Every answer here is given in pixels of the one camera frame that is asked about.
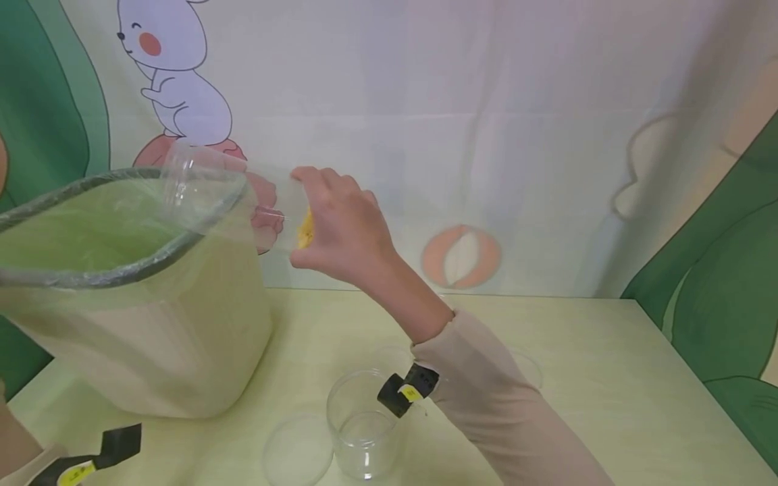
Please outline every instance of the light green table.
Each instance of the light green table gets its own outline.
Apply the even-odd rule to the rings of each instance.
[[[203,421],[117,410],[58,360],[11,402],[44,443],[96,453],[100,433],[144,423],[139,456],[89,485],[267,484],[269,433],[297,411],[322,411],[332,383],[379,344],[406,344],[391,319],[358,292],[270,290],[277,331],[240,401]],[[451,296],[512,348],[541,365],[543,393],[616,484],[778,484],[745,437],[631,301]],[[429,401],[406,461],[380,484],[499,484]],[[333,463],[319,483],[352,484]]]

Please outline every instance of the yellow label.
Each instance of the yellow label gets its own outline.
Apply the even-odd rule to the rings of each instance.
[[[59,475],[57,486],[76,486],[96,470],[92,461],[69,467],[64,473]]]
[[[422,397],[422,394],[419,393],[419,391],[412,385],[400,386],[400,393],[405,395],[405,398],[407,398],[411,403],[424,398]]]

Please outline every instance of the white rabbit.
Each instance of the white rabbit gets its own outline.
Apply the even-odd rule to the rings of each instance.
[[[208,0],[118,0],[118,37],[151,79],[141,94],[152,101],[165,135],[193,145],[216,145],[232,131],[230,107],[195,69],[208,53],[192,3]]]

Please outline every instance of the rabbit cheek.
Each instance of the rabbit cheek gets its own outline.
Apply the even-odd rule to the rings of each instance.
[[[159,43],[159,39],[154,37],[153,34],[144,32],[138,38],[138,43],[141,44],[143,52],[149,56],[158,56],[162,54],[162,44]]]

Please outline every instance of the cup bottom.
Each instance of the cup bottom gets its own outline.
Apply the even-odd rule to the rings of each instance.
[[[363,411],[346,419],[338,433],[349,444],[370,446],[389,432],[396,421],[382,411]]]

